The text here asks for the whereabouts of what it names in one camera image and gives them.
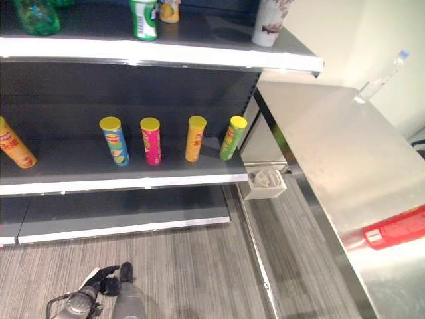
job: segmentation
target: shelf edge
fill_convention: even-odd
[[[243,49],[196,47],[143,43],[133,40],[94,40],[59,38],[0,37],[2,61],[13,58],[69,58],[78,62],[109,61],[111,64],[161,65],[180,64],[205,66],[271,68],[320,73],[322,58],[286,52],[265,52]]]
[[[149,223],[142,225],[131,225],[121,227],[110,227],[101,229],[87,229],[84,231],[63,231],[59,233],[50,233],[42,235],[25,235],[18,236],[20,244],[36,243],[40,241],[57,241],[63,239],[76,239],[85,237],[97,237],[103,235],[115,235],[123,233],[136,233],[140,231],[156,231],[158,229],[171,229],[190,226],[212,225],[220,223],[229,223],[230,217],[213,217],[202,219],[189,219],[182,221],[167,221],[163,223]]]
[[[113,189],[151,189],[154,187],[210,185],[248,181],[248,174],[200,175],[184,177],[145,177],[98,181],[59,181],[52,183],[28,183],[0,185],[0,196],[51,194],[76,191],[100,191]]]

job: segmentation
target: plastic water bottle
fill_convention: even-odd
[[[366,103],[369,99],[375,95],[389,80],[403,67],[404,60],[409,57],[409,52],[401,50],[398,56],[388,63],[383,68],[375,80],[367,81],[366,84],[360,89],[360,92],[354,98],[358,103]]]

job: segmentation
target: green plastic bottle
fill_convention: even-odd
[[[69,8],[75,5],[75,0],[50,0],[55,8]]]
[[[53,35],[60,30],[56,10],[49,0],[14,0],[18,18],[29,35]]]

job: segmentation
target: white cup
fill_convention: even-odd
[[[271,47],[278,38],[279,30],[291,4],[295,0],[261,0],[258,6],[252,42]]]

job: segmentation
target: blue chip canister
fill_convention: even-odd
[[[121,121],[115,116],[102,118],[99,126],[104,131],[105,139],[111,150],[112,158],[118,166],[126,166],[130,162],[126,141],[121,130]]]

